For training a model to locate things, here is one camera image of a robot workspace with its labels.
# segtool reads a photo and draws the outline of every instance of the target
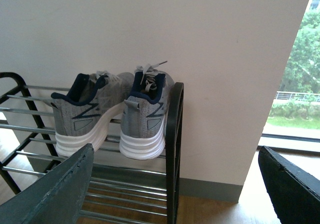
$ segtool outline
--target tree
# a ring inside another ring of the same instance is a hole
[[[302,19],[280,91],[320,93],[320,12],[307,11]]]

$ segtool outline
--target green foliage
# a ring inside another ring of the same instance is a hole
[[[303,100],[294,98],[284,103],[273,103],[269,117],[304,120],[320,117],[320,105],[315,100],[316,96],[310,94],[306,95]]]
[[[279,87],[320,93],[320,12],[305,13]]]
[[[303,129],[318,129],[320,130],[320,117],[315,117],[311,120],[302,118],[287,119],[285,117],[269,117],[267,123],[276,126],[296,127]]]

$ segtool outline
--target shoe rack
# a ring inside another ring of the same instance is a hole
[[[11,86],[0,95],[0,111],[10,115],[11,121],[9,124],[0,123],[0,128],[23,133],[21,135],[23,138],[18,138],[20,139],[18,147],[14,147],[14,150],[0,162],[1,176],[12,191],[18,194],[21,189],[11,173],[18,172],[41,177],[66,159],[58,156],[55,151],[54,128],[45,125],[45,123],[54,123],[53,113],[48,106],[40,107],[45,105],[46,101],[50,101],[48,97],[50,95],[43,96],[39,93],[68,91],[68,89],[27,85],[20,75],[12,72],[1,72],[0,82],[4,82],[5,87]],[[163,160],[165,171],[122,166],[121,162],[116,165],[94,163],[89,189],[77,223],[94,223],[93,219],[97,223],[176,223],[183,96],[183,83],[175,83],[167,117],[165,154],[158,157]],[[17,121],[17,125],[11,123],[14,120],[25,119],[25,116],[31,121],[23,124]],[[117,125],[120,124],[120,120],[113,119],[111,123]],[[107,146],[107,143],[117,146],[119,140],[118,136],[107,136],[103,146]],[[28,152],[29,145],[45,149],[46,154],[43,154],[43,151]],[[100,155],[120,155],[117,148],[103,147],[96,153],[98,152]],[[24,169],[23,166],[12,167],[10,162],[20,155],[27,156],[29,160],[43,161],[42,171]]]

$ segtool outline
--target gray sneaker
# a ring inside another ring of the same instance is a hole
[[[174,81],[167,73],[154,69],[158,65],[137,68],[131,92],[124,101],[119,148],[132,159],[153,159],[164,150],[166,116]]]
[[[113,117],[121,114],[134,75],[78,74],[67,95],[52,93],[57,153],[70,156],[87,143],[98,150]]]

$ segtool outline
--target floor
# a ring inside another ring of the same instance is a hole
[[[0,129],[0,159],[13,149],[12,143],[8,140],[14,138],[13,132]],[[320,179],[320,157],[307,155],[283,154],[288,160],[300,166],[316,178]],[[180,196],[178,210],[178,224],[209,224],[209,223],[256,223],[256,224],[279,224],[270,198],[266,192],[263,179],[258,166],[258,152],[255,153],[249,173],[247,175],[243,191],[238,203],[217,201],[205,198]],[[13,165],[22,165],[32,170],[28,160],[21,158],[14,160]],[[36,177],[25,174],[14,173],[14,179],[23,190],[34,181]],[[0,177],[0,204],[14,196],[14,193]],[[79,219],[79,224],[105,223],[92,219]]]

